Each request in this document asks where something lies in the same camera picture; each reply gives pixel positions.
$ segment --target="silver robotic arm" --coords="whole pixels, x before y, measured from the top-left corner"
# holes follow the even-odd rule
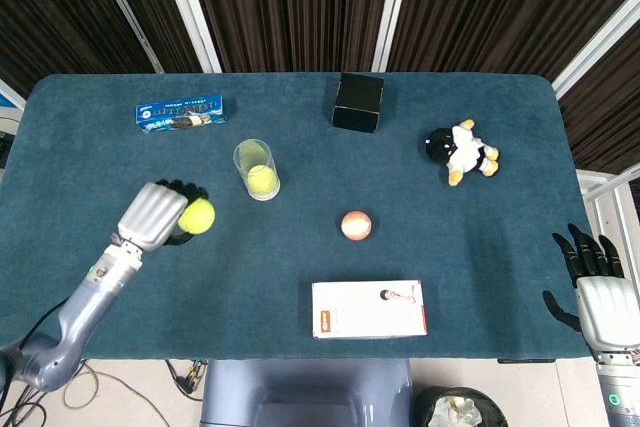
[[[96,326],[142,266],[142,254],[190,238],[183,234],[176,239],[171,232],[189,200],[194,200],[187,198],[194,192],[206,198],[203,189],[175,181],[148,183],[140,190],[118,223],[111,244],[58,312],[60,339],[34,332],[36,324],[26,337],[0,348],[0,392],[8,389],[12,379],[48,392],[72,378]]]
[[[640,424],[640,306],[631,281],[624,278],[618,252],[604,236],[600,246],[569,225],[576,249],[554,234],[576,289],[579,317],[562,310],[553,294],[543,293],[551,314],[581,332],[596,361],[598,380],[611,427]]]

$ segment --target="stuffed toy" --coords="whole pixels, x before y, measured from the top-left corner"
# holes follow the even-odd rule
[[[450,129],[436,129],[426,140],[427,155],[449,169],[449,185],[455,187],[464,174],[478,169],[485,177],[498,171],[498,149],[473,136],[475,122],[465,120]]]

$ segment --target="clear plastic cup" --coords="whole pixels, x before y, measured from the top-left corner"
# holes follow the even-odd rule
[[[240,142],[233,152],[233,162],[254,199],[273,199],[280,191],[271,149],[263,141],[247,139]]]

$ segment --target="dark brown curtain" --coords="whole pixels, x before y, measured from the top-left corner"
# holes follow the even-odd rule
[[[224,70],[371,70],[384,0],[201,0]]]
[[[56,72],[153,72],[113,0],[0,0],[0,78],[27,96]]]
[[[576,166],[619,174],[640,162],[640,25],[562,99]]]
[[[624,0],[403,0],[389,70],[553,78]]]
[[[174,0],[127,0],[165,72],[202,72]]]

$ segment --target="blue cardboard box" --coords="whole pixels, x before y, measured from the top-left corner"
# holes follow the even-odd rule
[[[226,122],[220,94],[141,104],[136,123],[143,132],[178,130]]]

